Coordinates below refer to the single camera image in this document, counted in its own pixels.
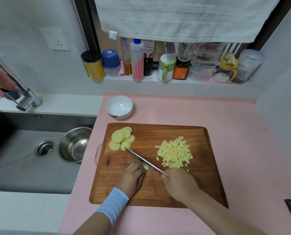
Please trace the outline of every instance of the pink countertop mat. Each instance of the pink countertop mat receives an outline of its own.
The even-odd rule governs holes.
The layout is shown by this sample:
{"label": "pink countertop mat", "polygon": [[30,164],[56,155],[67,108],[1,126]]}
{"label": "pink countertop mat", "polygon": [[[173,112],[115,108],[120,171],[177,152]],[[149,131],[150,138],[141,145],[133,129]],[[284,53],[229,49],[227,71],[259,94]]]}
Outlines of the pink countertop mat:
{"label": "pink countertop mat", "polygon": [[[229,210],[267,234],[291,234],[291,160],[264,128],[253,100],[123,94],[134,103],[122,121],[109,117],[105,93],[59,233],[72,234],[99,207],[89,203],[94,156],[108,123],[203,126],[208,130]],[[214,234],[189,209],[127,206],[117,235]]]}

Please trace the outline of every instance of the metal bowl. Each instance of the metal bowl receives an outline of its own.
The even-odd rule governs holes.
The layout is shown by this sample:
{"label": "metal bowl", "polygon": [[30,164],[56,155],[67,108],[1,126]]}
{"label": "metal bowl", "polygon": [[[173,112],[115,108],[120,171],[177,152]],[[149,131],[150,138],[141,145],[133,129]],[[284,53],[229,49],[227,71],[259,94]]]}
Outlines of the metal bowl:
{"label": "metal bowl", "polygon": [[66,162],[81,162],[83,155],[85,154],[91,132],[91,128],[79,127],[66,133],[57,146],[59,157]]}

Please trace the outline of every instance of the power outlet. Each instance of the power outlet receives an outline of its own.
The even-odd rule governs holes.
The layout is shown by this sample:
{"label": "power outlet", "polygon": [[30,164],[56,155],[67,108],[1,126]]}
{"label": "power outlet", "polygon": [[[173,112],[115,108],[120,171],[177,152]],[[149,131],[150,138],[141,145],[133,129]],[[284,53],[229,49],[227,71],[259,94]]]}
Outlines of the power outlet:
{"label": "power outlet", "polygon": [[70,51],[61,27],[39,27],[51,50]]}

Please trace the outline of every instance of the blue bottle cap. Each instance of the blue bottle cap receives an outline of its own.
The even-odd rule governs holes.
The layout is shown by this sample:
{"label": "blue bottle cap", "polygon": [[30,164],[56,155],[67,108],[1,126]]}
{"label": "blue bottle cap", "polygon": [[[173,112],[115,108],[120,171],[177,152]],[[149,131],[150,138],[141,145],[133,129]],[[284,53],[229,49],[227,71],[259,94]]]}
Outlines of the blue bottle cap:
{"label": "blue bottle cap", "polygon": [[141,43],[141,39],[134,39],[134,43],[135,44],[140,44]]}
{"label": "blue bottle cap", "polygon": [[102,53],[102,61],[105,68],[116,68],[120,65],[119,55],[114,49],[104,50]]}

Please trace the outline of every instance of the person's left hand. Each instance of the person's left hand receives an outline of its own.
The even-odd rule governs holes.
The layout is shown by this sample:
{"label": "person's left hand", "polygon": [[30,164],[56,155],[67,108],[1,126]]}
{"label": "person's left hand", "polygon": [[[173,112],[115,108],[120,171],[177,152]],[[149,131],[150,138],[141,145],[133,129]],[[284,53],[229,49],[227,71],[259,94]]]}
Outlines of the person's left hand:
{"label": "person's left hand", "polygon": [[121,174],[120,178],[115,184],[117,189],[124,192],[129,199],[140,189],[144,174],[147,172],[142,164],[133,162]]}

